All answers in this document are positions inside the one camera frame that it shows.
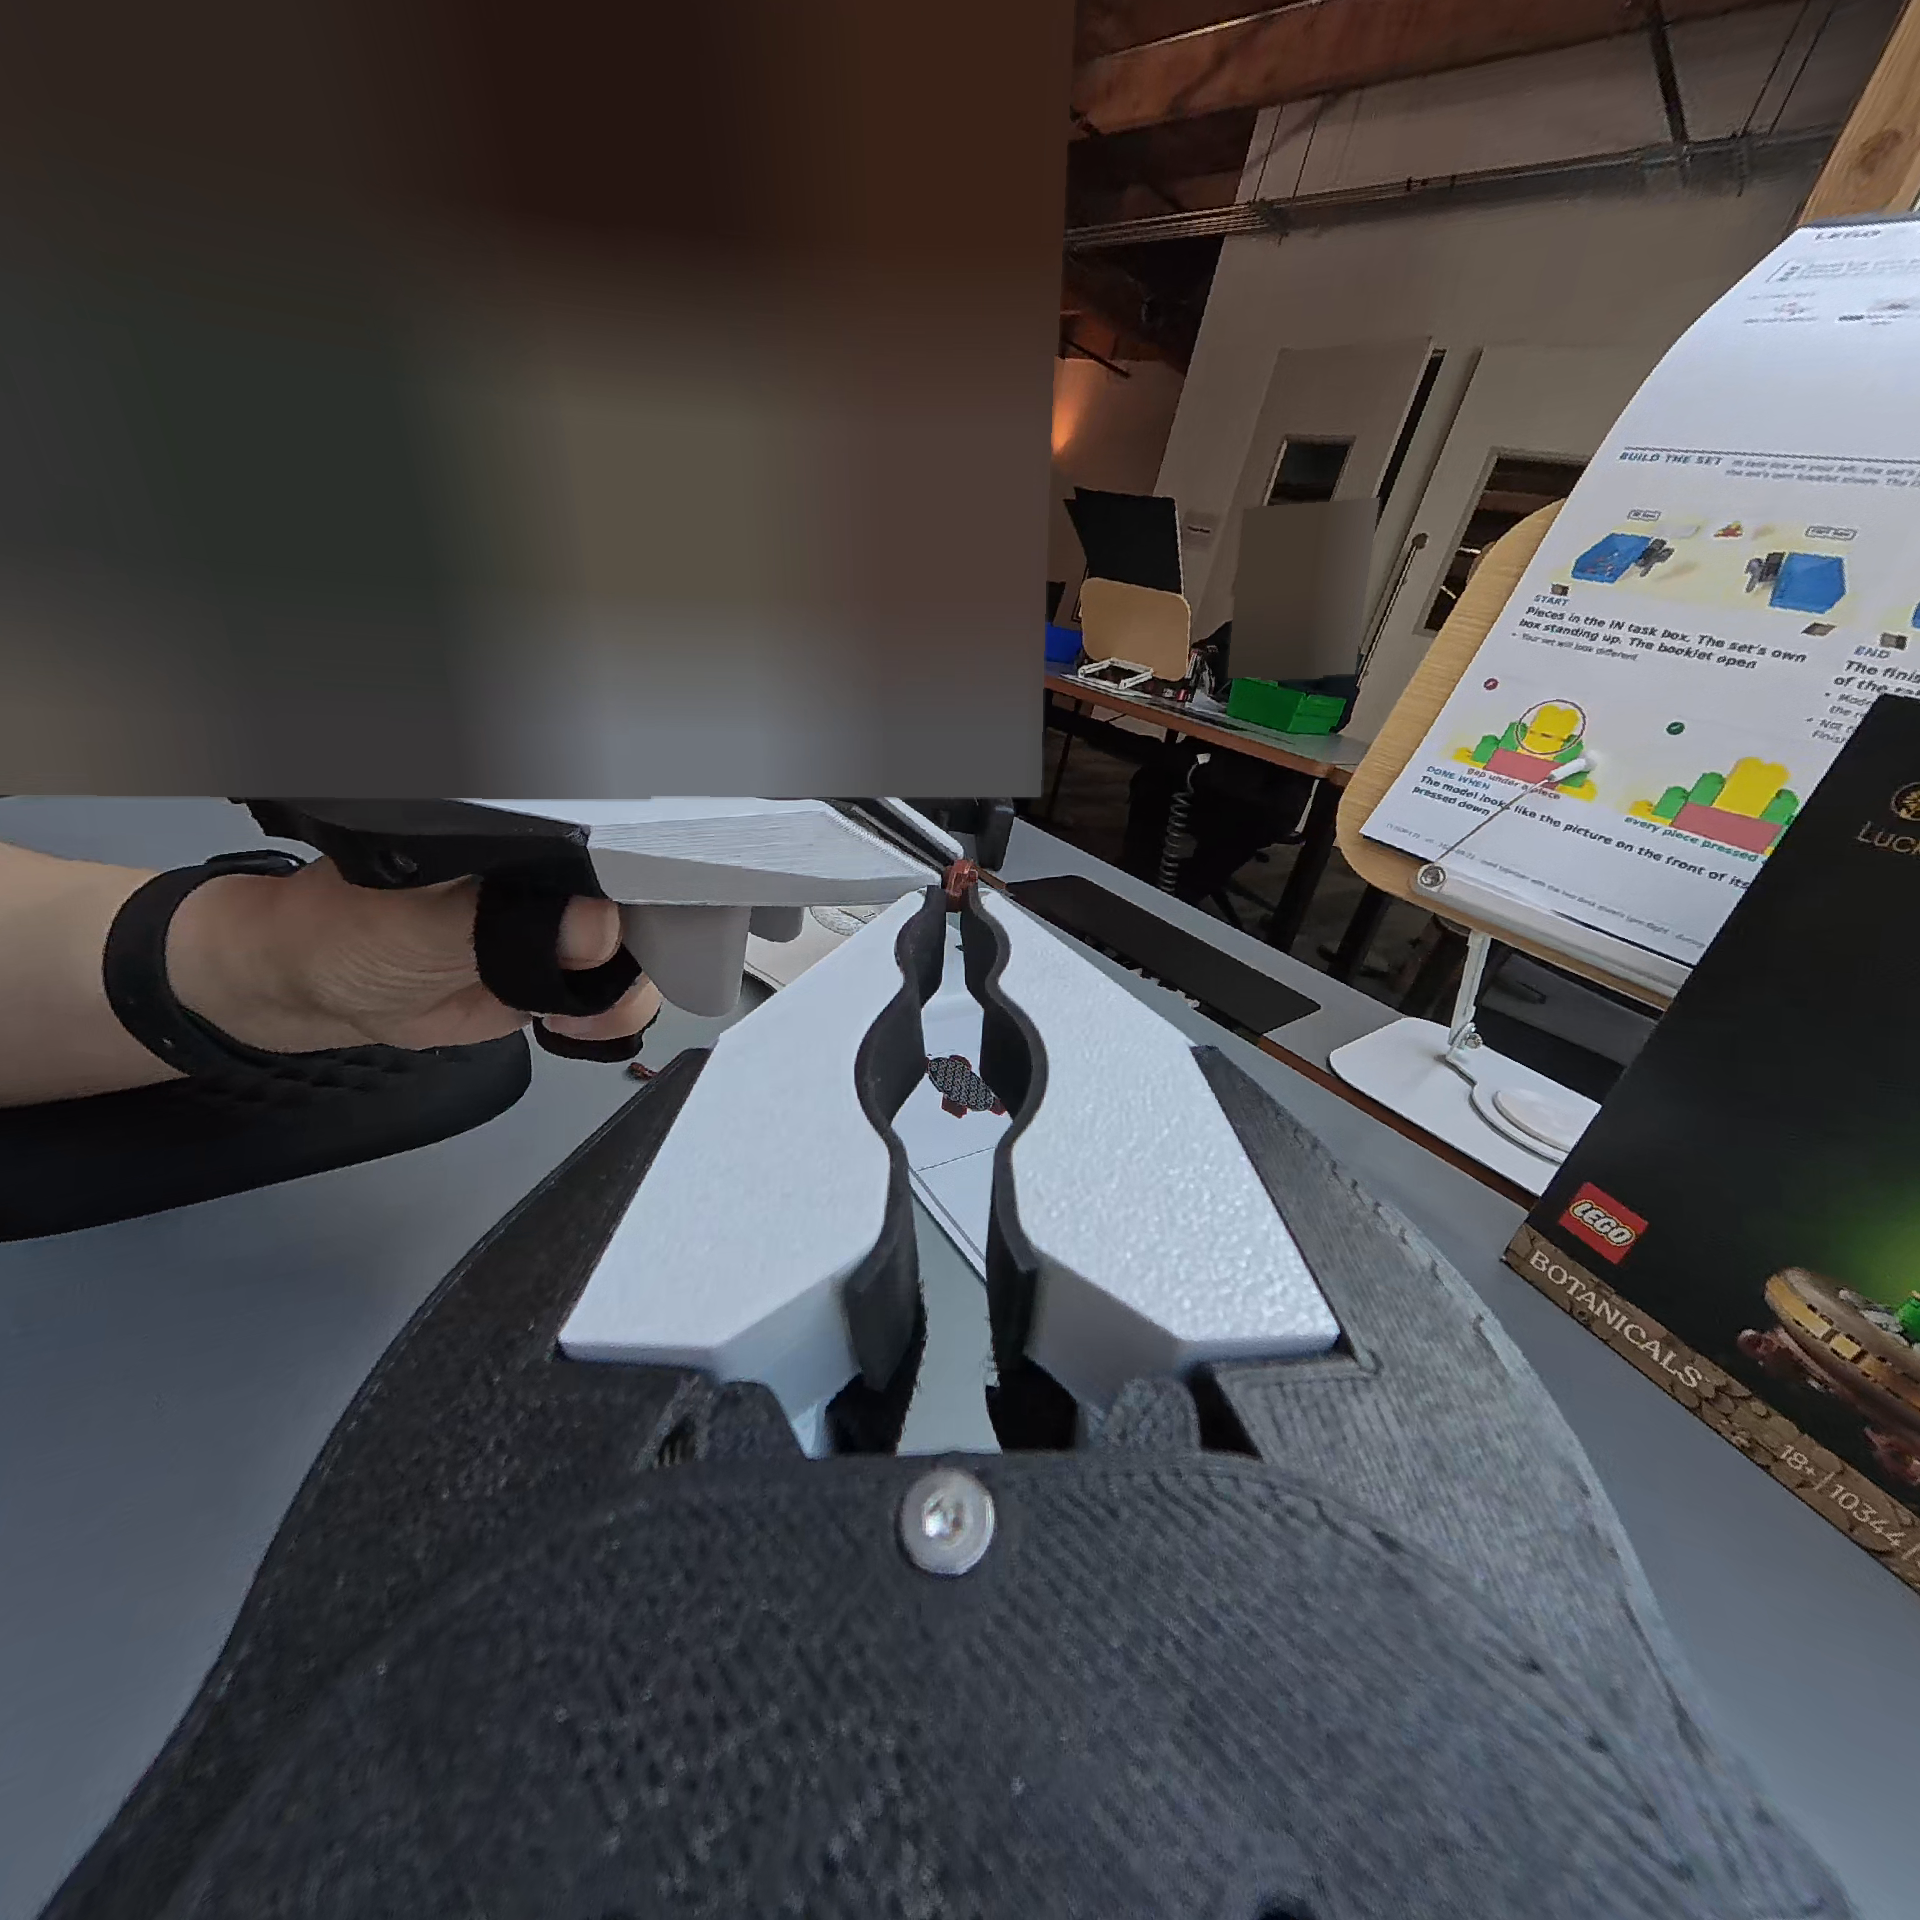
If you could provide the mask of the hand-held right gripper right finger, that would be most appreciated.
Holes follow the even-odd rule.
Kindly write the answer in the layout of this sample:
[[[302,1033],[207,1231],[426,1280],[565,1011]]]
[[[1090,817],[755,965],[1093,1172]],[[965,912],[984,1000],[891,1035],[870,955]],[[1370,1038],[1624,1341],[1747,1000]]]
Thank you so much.
[[[1070,1448],[1136,1380],[1320,1360],[1332,1305],[1186,1033],[996,891],[957,912],[1010,1120],[987,1237],[999,1444]]]

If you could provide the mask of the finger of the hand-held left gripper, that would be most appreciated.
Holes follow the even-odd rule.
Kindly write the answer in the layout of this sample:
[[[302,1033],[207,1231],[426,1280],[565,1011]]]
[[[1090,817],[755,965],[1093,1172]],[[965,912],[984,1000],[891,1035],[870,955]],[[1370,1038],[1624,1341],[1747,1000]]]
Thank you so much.
[[[938,877],[830,803],[588,803],[586,827],[623,904],[887,904]]]

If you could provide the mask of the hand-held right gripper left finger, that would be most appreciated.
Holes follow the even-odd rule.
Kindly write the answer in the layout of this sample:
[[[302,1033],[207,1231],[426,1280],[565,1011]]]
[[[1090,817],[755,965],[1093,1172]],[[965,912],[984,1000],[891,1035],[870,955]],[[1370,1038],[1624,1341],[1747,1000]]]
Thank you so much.
[[[568,1360],[678,1367],[826,1408],[894,1453],[922,1369],[900,1105],[926,1084],[947,899],[904,896],[703,1056],[581,1301]]]

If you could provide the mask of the grey desk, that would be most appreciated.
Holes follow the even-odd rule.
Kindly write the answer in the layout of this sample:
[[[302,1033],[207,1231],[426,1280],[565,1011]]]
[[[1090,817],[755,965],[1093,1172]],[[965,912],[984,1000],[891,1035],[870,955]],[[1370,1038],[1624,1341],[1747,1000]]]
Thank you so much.
[[[1916,1598],[1496,1261],[1516,1209],[1255,1068],[1458,1267],[1589,1452],[1712,1728],[1860,1915],[1916,1915]],[[620,1102],[534,1069],[450,1142],[4,1245],[4,1915],[34,1915],[173,1729],[407,1315]]]

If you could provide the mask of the person's left hand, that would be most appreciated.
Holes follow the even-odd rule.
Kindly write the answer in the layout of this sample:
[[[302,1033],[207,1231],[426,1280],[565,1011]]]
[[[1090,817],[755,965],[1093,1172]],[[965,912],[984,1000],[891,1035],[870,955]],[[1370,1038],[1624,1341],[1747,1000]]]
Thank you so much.
[[[176,910],[180,1006],[253,1049],[466,1046],[527,1023],[472,960],[478,880],[382,894],[330,860],[283,877],[207,880]]]

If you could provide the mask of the white instruction booklet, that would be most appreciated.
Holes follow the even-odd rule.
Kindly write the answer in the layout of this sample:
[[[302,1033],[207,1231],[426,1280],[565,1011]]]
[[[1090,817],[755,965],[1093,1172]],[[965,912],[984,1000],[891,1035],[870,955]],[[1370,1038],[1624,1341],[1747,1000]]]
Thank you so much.
[[[828,958],[880,913],[880,904],[811,904],[792,942],[757,934],[746,972],[780,990]],[[976,1069],[982,1011],[965,981],[962,934],[947,921],[944,982],[922,1006],[924,1081],[900,1105],[894,1132],[902,1141],[911,1187],[950,1244],[978,1275],[987,1271],[992,1155],[1010,1118]]]

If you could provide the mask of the black wristband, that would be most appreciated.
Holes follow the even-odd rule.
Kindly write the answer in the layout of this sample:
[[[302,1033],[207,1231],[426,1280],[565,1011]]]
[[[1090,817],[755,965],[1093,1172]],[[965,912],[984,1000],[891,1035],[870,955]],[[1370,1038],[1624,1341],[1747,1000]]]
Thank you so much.
[[[183,1079],[200,1088],[316,1086],[316,1069],[304,1056],[246,1046],[186,1011],[167,960],[178,904],[203,885],[229,876],[283,877],[302,865],[300,857],[283,851],[214,854],[157,872],[116,910],[103,944],[103,992],[130,1038]]]

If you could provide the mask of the black wrist rest pad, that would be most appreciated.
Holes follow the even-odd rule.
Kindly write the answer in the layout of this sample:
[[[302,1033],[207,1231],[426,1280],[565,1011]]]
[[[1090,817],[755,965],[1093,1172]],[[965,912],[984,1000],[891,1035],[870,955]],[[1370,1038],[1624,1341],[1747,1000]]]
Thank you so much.
[[[382,1161],[506,1112],[524,1035],[349,1046],[2,1111],[2,1238],[28,1241]]]

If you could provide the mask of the long background table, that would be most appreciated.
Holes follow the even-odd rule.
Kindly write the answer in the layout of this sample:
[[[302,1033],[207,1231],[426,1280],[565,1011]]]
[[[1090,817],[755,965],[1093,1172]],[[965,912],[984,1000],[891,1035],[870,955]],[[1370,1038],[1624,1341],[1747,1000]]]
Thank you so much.
[[[1222,711],[1198,711],[1191,704],[1175,704],[1051,672],[1043,677],[1043,688],[1046,695],[1061,696],[1071,705],[1130,715],[1175,735],[1202,739],[1222,751],[1269,761],[1335,783],[1351,782],[1371,748],[1370,741],[1351,733],[1315,735],[1275,732],[1271,726],[1238,723]]]

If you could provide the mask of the light wooden chair back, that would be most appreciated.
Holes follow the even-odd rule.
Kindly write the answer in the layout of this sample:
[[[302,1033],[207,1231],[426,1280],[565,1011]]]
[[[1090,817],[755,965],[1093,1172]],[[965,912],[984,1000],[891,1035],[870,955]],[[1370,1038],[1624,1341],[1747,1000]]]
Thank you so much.
[[[1084,663],[1076,678],[1120,689],[1189,681],[1194,614],[1179,592],[1085,577],[1079,614]]]

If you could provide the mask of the wooden sheet holder board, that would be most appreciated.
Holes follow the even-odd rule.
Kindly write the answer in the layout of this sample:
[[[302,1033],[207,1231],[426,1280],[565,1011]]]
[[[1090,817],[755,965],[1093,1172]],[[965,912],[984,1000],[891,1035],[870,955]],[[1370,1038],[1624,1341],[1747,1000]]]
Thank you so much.
[[[1496,624],[1559,511],[1559,503],[1535,509],[1486,551],[1444,628],[1413,670],[1359,767],[1351,774],[1338,804],[1335,841],[1351,869],[1379,891],[1420,904],[1453,927],[1486,933],[1541,961],[1664,1012],[1686,982],[1686,966],[1629,948],[1614,934],[1563,919],[1547,919],[1528,907],[1520,912],[1520,921],[1514,921],[1514,901],[1501,896],[1486,891],[1468,891],[1464,899],[1432,894],[1418,883],[1420,869],[1429,862],[1427,854],[1408,854],[1365,837],[1373,811],[1387,788],[1415,761],[1435,715],[1477,659],[1482,643]]]

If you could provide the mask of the green plastic bin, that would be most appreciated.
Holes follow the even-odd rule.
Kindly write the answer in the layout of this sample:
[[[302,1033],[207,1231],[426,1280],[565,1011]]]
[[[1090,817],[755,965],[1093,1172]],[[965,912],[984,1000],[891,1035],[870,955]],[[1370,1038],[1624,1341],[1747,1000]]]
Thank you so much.
[[[1355,693],[1355,677],[1288,681],[1236,677],[1227,696],[1227,715],[1280,733],[1330,735],[1346,726]]]

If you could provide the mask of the black panel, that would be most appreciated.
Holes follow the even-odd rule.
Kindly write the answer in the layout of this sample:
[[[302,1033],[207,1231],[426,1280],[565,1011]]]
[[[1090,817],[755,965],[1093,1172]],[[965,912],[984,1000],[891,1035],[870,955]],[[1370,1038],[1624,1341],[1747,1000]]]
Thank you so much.
[[[1064,509],[1087,582],[1184,595],[1179,505],[1173,495],[1076,486]]]

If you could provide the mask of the white partition panel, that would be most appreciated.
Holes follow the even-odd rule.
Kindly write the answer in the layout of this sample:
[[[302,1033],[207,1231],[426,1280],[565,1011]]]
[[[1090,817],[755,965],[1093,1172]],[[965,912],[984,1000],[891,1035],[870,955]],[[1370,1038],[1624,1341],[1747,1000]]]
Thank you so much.
[[[1373,543],[1370,495],[1243,509],[1230,673],[1348,678],[1359,659]]]

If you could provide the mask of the printed instruction sheet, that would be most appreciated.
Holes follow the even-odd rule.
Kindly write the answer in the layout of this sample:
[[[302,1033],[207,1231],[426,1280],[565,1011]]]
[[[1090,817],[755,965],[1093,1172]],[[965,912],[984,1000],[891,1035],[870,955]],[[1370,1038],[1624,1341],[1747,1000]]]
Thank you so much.
[[[1686,969],[1916,693],[1917,223],[1788,235],[1627,403],[1365,824]]]

